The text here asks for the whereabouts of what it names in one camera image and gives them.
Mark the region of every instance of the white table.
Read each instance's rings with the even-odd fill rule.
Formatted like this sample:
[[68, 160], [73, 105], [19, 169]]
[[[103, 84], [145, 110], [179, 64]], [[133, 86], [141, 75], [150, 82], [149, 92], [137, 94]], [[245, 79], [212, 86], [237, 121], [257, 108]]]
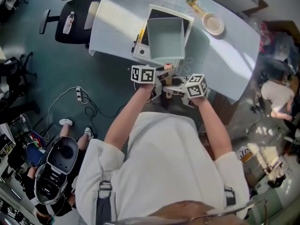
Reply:
[[203, 10], [217, 14], [224, 21], [223, 38], [214, 38], [185, 1], [101, 0], [92, 27], [90, 54], [99, 51], [135, 60], [131, 48], [147, 16], [149, 4], [170, 8], [195, 17], [179, 75], [203, 73], [210, 89], [238, 100], [254, 70], [260, 36], [225, 7], [212, 0], [199, 0]]

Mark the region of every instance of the bag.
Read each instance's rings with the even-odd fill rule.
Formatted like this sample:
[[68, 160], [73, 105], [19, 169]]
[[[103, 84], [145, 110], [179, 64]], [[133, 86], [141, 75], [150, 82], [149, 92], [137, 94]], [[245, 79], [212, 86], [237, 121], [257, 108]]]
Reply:
[[45, 164], [36, 172], [34, 183], [35, 197], [31, 199], [34, 206], [45, 205], [48, 213], [54, 216], [51, 205], [64, 196], [68, 180], [77, 160], [79, 148], [71, 137], [60, 137], [53, 145]]

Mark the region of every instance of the black strap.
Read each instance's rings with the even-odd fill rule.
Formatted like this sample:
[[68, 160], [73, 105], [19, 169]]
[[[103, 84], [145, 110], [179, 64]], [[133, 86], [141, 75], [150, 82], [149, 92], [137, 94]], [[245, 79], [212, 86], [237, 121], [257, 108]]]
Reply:
[[[110, 181], [102, 181], [100, 182], [101, 191], [112, 191], [112, 185]], [[111, 222], [112, 220], [112, 210], [111, 210], [111, 202], [110, 202], [111, 193], [106, 198], [100, 198], [98, 195], [97, 199], [97, 211], [96, 211], [96, 225], [103, 225], [106, 222]]]
[[235, 193], [231, 187], [224, 187], [225, 196], [226, 196], [226, 206], [232, 206], [236, 204]]

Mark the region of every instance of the wire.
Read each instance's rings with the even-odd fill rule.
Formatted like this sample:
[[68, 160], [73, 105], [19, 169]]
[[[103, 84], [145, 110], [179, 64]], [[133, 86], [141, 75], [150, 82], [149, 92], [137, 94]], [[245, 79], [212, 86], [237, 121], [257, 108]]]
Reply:
[[117, 110], [117, 112], [116, 112], [113, 116], [107, 116], [107, 115], [105, 115], [104, 113], [102, 113], [102, 112], [100, 111], [100, 109], [97, 107], [97, 105], [95, 104], [95, 102], [94, 102], [93, 100], [91, 100], [91, 99], [88, 98], [88, 97], [82, 97], [82, 98], [87, 99], [87, 100], [90, 102], [90, 104], [92, 104], [92, 106], [95, 108], [96, 112], [99, 112], [102, 116], [104, 116], [104, 117], [106, 117], [106, 118], [115, 118], [115, 117], [117, 117], [117, 115], [119, 114], [120, 110], [121, 110], [123, 107], [125, 107], [126, 104], [127, 104], [127, 103], [125, 103], [124, 105], [122, 105], [121, 107], [119, 107], [118, 110]]
[[31, 123], [30, 123], [28, 117], [26, 116], [26, 114], [23, 113], [22, 115], [26, 117], [26, 121], [28, 121], [28, 123], [29, 123], [29, 125], [30, 125], [30, 127], [31, 127], [31, 129], [32, 129], [32, 125], [31, 125]]
[[65, 195], [63, 194], [63, 197], [64, 197], [64, 203], [62, 204], [62, 207], [61, 207], [61, 209], [57, 212], [57, 213], [55, 213], [51, 218], [49, 218], [48, 219], [48, 221], [47, 221], [47, 224], [48, 224], [48, 222], [49, 222], [49, 220], [50, 219], [52, 219], [54, 216], [56, 216], [61, 210], [62, 210], [62, 208], [64, 207], [64, 205], [65, 205], [65, 201], [66, 201], [66, 197], [65, 197]]
[[86, 114], [88, 117], [90, 117], [90, 123], [91, 123], [92, 126], [93, 126], [93, 132], [94, 132], [95, 134], [97, 134], [97, 129], [96, 129], [96, 126], [95, 126], [94, 123], [93, 123], [93, 118], [95, 118], [95, 117], [97, 116], [98, 113], [100, 113], [100, 114], [101, 114], [102, 116], [104, 116], [105, 118], [109, 118], [109, 119], [115, 118], [115, 117], [117, 117], [117, 115], [119, 114], [120, 110], [121, 110], [123, 107], [125, 107], [126, 104], [127, 104], [127, 103], [125, 103], [124, 105], [122, 105], [121, 107], [119, 107], [118, 110], [117, 110], [117, 112], [116, 112], [113, 116], [107, 116], [107, 115], [103, 114], [103, 113], [100, 111], [100, 109], [97, 107], [97, 105], [95, 104], [94, 101], [92, 101], [92, 100], [89, 99], [88, 97], [82, 97], [82, 98], [87, 99], [87, 100], [90, 102], [90, 104], [92, 105], [92, 107], [90, 107], [90, 106], [85, 107], [84, 112], [85, 112], [85, 114]]
[[[48, 109], [48, 116], [47, 116], [47, 127], [46, 127], [46, 130], [48, 129], [48, 125], [49, 125], [49, 114], [50, 114], [50, 109], [52, 108], [52, 106], [61, 98], [62, 95], [66, 94], [67, 92], [69, 92], [71, 89], [76, 89], [76, 88], [80, 88], [88, 97], [88, 101], [86, 103], [84, 103], [83, 101], [80, 101], [82, 104], [88, 104], [90, 102], [90, 96], [89, 94], [87, 93], [86, 90], [84, 90], [82, 87], [80, 86], [77, 86], [77, 87], [72, 87], [72, 88], [69, 88], [67, 91], [65, 91], [64, 93], [60, 94], [60, 96], [51, 104], [51, 106], [49, 107]], [[48, 132], [46, 132], [47, 136], [48, 137], [43, 137], [45, 139], [46, 142], [49, 141], [49, 138], [50, 138], [50, 135]]]
[[259, 112], [260, 112], [260, 117], [259, 117], [259, 119], [258, 119], [255, 123], [252, 124], [252, 126], [251, 126], [250, 129], [249, 129], [249, 133], [254, 131], [254, 129], [256, 128], [257, 123], [258, 123], [258, 122], [262, 119], [262, 117], [263, 117], [262, 111], [259, 110]]
[[8, 106], [8, 103], [7, 103], [7, 101], [0, 101], [0, 103], [2, 103], [2, 102], [6, 102], [6, 105], [5, 105], [5, 107], [3, 107], [3, 108], [1, 109], [1, 111], [0, 111], [0, 112], [2, 112], [2, 111], [4, 110], [4, 108], [6, 108], [6, 107]]

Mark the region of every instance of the armrest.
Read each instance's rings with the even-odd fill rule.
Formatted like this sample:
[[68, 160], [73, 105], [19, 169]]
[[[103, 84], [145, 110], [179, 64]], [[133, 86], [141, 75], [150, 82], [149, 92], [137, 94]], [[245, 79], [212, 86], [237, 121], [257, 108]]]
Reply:
[[48, 20], [48, 17], [49, 17], [49, 14], [50, 14], [50, 9], [46, 10], [44, 12], [44, 16], [43, 16], [43, 19], [39, 25], [39, 34], [44, 34], [45, 33], [45, 29], [46, 29], [46, 25], [47, 25], [47, 20]]
[[90, 4], [89, 12], [85, 20], [84, 29], [91, 29], [96, 17], [96, 13], [99, 7], [99, 2], [92, 2]]
[[58, 21], [60, 19], [60, 16], [49, 16], [50, 12], [51, 12], [50, 9], [48, 9], [44, 12], [43, 19], [42, 19], [42, 21], [39, 25], [39, 34], [44, 34], [45, 33], [47, 23], [55, 22], [55, 21]]

